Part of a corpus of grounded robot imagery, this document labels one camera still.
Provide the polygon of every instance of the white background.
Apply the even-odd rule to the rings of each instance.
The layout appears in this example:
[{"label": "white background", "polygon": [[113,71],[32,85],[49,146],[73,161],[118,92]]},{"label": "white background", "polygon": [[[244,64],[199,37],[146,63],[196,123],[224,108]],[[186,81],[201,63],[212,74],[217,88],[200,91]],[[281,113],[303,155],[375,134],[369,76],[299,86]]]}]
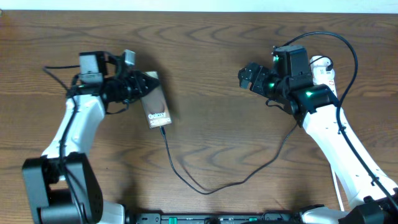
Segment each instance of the white background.
[{"label": "white background", "polygon": [[398,13],[397,0],[1,0],[0,9]]}]

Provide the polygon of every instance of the wooden table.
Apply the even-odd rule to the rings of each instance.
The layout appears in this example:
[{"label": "wooden table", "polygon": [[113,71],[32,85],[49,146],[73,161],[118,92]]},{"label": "wooden table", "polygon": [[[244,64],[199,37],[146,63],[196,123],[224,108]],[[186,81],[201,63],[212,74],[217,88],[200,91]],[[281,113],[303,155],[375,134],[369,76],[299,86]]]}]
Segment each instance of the wooden table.
[{"label": "wooden table", "polygon": [[[0,18],[0,223],[31,222],[21,167],[41,155],[65,112],[65,92],[41,71],[43,65],[78,64],[85,51],[135,51],[138,69],[157,70],[164,80],[176,169],[213,189],[268,161],[295,123],[267,108],[265,98],[240,89],[239,69],[249,61],[271,66],[273,45],[313,30],[337,32],[356,49],[359,73],[345,101],[346,116],[398,181],[396,15],[6,11]],[[342,94],[353,73],[346,46],[323,36],[298,44],[309,56],[333,59]],[[69,83],[77,70],[56,72]],[[90,162],[104,198],[134,211],[263,212],[314,203],[338,208],[328,161],[302,129],[270,167],[209,196],[172,172],[160,132],[148,128],[140,103],[100,124]]]}]

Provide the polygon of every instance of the wood surface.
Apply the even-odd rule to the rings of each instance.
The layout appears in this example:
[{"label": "wood surface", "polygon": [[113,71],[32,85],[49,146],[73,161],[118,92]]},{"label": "wood surface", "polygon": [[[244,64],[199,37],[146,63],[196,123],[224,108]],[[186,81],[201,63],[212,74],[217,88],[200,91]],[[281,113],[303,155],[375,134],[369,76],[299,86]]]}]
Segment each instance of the wood surface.
[{"label": "wood surface", "polygon": [[[84,51],[135,51],[138,69],[162,77],[176,169],[213,189],[268,161],[294,125],[293,117],[267,108],[265,98],[239,88],[239,69],[250,61],[271,66],[273,45],[314,30],[337,32],[356,49],[358,78],[343,107],[374,160],[398,181],[397,15],[6,11],[0,17],[0,223],[31,223],[21,167],[41,155],[65,112],[65,92],[43,65],[78,64]],[[322,36],[298,44],[309,56],[333,59],[342,94],[353,73],[346,46]],[[78,70],[55,72],[69,83]],[[148,128],[140,103],[100,124],[90,162],[104,198],[134,211],[261,213],[314,203],[338,209],[328,161],[302,129],[270,167],[209,196],[172,172],[160,131]]]}]

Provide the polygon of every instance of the white cable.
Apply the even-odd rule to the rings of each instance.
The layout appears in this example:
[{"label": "white cable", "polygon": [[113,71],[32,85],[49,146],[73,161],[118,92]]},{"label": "white cable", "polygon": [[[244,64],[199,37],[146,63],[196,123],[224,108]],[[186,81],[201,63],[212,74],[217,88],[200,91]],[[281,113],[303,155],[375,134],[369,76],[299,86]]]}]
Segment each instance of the white cable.
[{"label": "white cable", "polygon": [[340,190],[338,188],[335,170],[333,170],[333,168],[331,168],[331,166],[330,166],[330,170],[331,170],[331,177],[333,178],[333,183],[335,184],[338,205],[340,206],[340,210],[344,211],[343,201],[341,199]]}]

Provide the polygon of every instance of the wooden tabletop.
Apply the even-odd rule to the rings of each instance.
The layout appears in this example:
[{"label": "wooden tabletop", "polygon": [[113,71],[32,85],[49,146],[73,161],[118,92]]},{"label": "wooden tabletop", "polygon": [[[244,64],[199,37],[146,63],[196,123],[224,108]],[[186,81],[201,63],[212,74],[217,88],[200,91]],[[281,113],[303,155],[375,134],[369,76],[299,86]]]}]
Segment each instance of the wooden tabletop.
[{"label": "wooden tabletop", "polygon": [[[273,45],[304,32],[347,38],[358,78],[343,108],[381,168],[398,181],[398,16],[377,14],[6,11],[0,17],[0,223],[31,223],[21,167],[49,145],[65,112],[65,92],[41,71],[78,64],[80,52],[136,52],[137,68],[157,70],[172,111],[166,127],[176,169],[204,189],[243,180],[271,159],[293,117],[239,87],[238,71],[272,65]],[[353,74],[350,51],[332,37],[298,44],[334,61],[342,94]],[[78,70],[60,70],[70,83]],[[330,167],[297,129],[278,160],[244,185],[200,195],[173,173],[158,129],[140,102],[100,124],[90,163],[104,198],[134,211],[263,212],[314,203],[338,208]]]}]

